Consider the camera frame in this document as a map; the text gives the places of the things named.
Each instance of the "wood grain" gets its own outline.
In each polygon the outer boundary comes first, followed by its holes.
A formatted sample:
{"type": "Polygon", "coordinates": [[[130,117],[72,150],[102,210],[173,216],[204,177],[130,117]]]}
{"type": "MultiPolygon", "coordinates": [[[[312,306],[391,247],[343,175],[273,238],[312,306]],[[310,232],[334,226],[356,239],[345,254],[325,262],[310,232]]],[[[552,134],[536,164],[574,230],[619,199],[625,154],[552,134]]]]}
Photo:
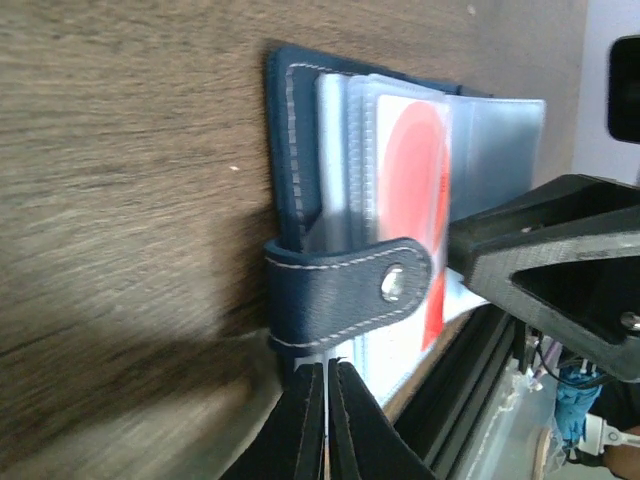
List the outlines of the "wood grain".
{"type": "Polygon", "coordinates": [[[158,478],[275,395],[263,343],[230,338],[265,326],[278,42],[545,98],[538,178],[568,168],[586,1],[473,7],[2,2],[3,478],[158,478]]]}

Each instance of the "blue cloth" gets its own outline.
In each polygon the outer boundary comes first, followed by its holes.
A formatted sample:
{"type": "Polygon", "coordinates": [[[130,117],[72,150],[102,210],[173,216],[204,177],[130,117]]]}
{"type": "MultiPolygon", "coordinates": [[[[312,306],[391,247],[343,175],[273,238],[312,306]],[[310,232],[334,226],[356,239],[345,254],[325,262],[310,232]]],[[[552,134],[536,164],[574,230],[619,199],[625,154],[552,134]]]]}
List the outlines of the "blue cloth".
{"type": "MultiPolygon", "coordinates": [[[[567,367],[560,370],[560,378],[572,384],[581,384],[598,378],[593,374],[580,372],[579,367],[567,367]]],[[[581,390],[570,385],[558,384],[556,397],[556,423],[562,433],[565,448],[578,445],[584,436],[587,413],[600,395],[602,386],[581,390]]]]}

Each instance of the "wooden surface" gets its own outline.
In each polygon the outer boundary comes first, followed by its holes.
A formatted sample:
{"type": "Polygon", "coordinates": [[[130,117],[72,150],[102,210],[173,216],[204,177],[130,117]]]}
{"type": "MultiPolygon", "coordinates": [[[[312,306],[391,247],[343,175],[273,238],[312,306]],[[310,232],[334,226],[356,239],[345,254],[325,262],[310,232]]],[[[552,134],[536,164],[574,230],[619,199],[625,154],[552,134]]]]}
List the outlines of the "wooden surface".
{"type": "Polygon", "coordinates": [[[275,395],[263,344],[229,340],[265,326],[270,48],[545,98],[546,180],[571,161],[585,9],[2,1],[2,478],[215,471],[275,395]]]}

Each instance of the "stitching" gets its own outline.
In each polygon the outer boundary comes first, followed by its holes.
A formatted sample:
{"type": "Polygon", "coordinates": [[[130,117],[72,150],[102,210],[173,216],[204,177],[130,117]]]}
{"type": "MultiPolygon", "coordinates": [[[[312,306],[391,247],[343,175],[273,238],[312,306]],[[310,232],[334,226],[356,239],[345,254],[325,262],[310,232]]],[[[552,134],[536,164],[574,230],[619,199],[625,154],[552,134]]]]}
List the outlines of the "stitching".
{"type": "Polygon", "coordinates": [[[298,455],[296,457],[296,466],[293,469],[293,476],[296,477],[298,473],[298,465],[300,464],[300,455],[302,454],[302,444],[304,443],[304,432],[306,430],[307,417],[309,416],[309,409],[311,408],[311,392],[313,391],[313,385],[316,381],[316,371],[311,371],[311,382],[309,382],[309,393],[307,393],[307,408],[304,411],[304,419],[302,420],[302,435],[300,435],[300,445],[298,445],[298,455]]]}
{"type": "Polygon", "coordinates": [[[291,180],[293,183],[293,200],[295,203],[296,216],[298,217],[298,228],[300,236],[304,237],[307,230],[304,226],[304,214],[302,212],[302,190],[300,188],[300,164],[298,162],[298,145],[296,138],[296,104],[293,97],[293,72],[296,68],[309,68],[319,72],[341,73],[343,75],[353,75],[349,72],[341,72],[328,67],[321,67],[311,63],[292,63],[285,72],[285,97],[287,99],[287,131],[289,135],[289,159],[291,165],[291,180]]]}
{"type": "Polygon", "coordinates": [[[341,338],[345,335],[350,334],[351,332],[358,330],[362,327],[368,326],[368,325],[372,325],[374,323],[378,323],[382,320],[386,320],[386,319],[390,319],[393,317],[396,317],[402,313],[405,313],[409,310],[411,310],[412,308],[414,308],[416,305],[418,305],[422,300],[424,300],[424,294],[422,292],[422,289],[424,288],[424,284],[428,282],[428,276],[426,275],[427,272],[427,263],[423,260],[423,256],[422,254],[416,250],[415,248],[411,248],[411,247],[396,247],[396,248],[392,248],[390,250],[385,250],[384,252],[379,252],[379,253],[374,253],[373,255],[368,255],[366,257],[362,257],[362,258],[356,258],[354,260],[350,260],[349,262],[342,262],[342,263],[336,263],[334,265],[291,265],[291,264],[285,264],[285,263],[280,263],[277,262],[271,258],[267,257],[267,261],[276,265],[277,267],[281,267],[281,268],[289,268],[289,269],[293,269],[293,270],[328,270],[328,269],[340,269],[340,268],[344,268],[344,267],[350,267],[359,263],[363,263],[363,262],[368,262],[370,260],[374,260],[376,258],[379,257],[384,257],[386,255],[390,255],[391,253],[394,252],[399,252],[399,251],[410,251],[413,252],[416,257],[418,258],[418,260],[420,261],[420,270],[421,272],[423,272],[422,274],[422,278],[421,278],[421,283],[420,283],[420,287],[418,288],[418,291],[415,295],[415,297],[409,302],[407,303],[404,307],[398,309],[398,310],[394,310],[392,312],[388,312],[388,313],[384,313],[382,315],[378,315],[376,317],[372,317],[369,318],[367,320],[363,320],[361,322],[358,322],[354,325],[351,325],[350,327],[347,327],[343,330],[340,330],[337,333],[332,333],[326,337],[323,338],[319,338],[318,340],[314,340],[312,342],[308,342],[308,343],[288,343],[285,342],[284,340],[279,339],[278,337],[274,336],[273,334],[270,334],[270,337],[272,340],[274,340],[275,342],[278,342],[281,345],[284,345],[285,347],[295,347],[295,348],[308,348],[308,347],[317,347],[322,345],[323,343],[329,342],[329,341],[333,341],[336,340],[338,338],[341,338]]]}

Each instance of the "silver button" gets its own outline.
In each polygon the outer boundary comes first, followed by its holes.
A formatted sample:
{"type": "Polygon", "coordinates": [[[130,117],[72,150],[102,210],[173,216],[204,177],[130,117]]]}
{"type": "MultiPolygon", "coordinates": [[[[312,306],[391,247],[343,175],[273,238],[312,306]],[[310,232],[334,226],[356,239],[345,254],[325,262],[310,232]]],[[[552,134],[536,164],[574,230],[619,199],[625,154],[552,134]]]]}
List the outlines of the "silver button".
{"type": "Polygon", "coordinates": [[[387,302],[397,302],[404,290],[404,266],[399,263],[391,265],[382,280],[380,290],[382,291],[382,298],[387,302]]]}
{"type": "Polygon", "coordinates": [[[620,317],[622,326],[630,332],[640,332],[640,316],[633,312],[625,312],[620,317]]]}

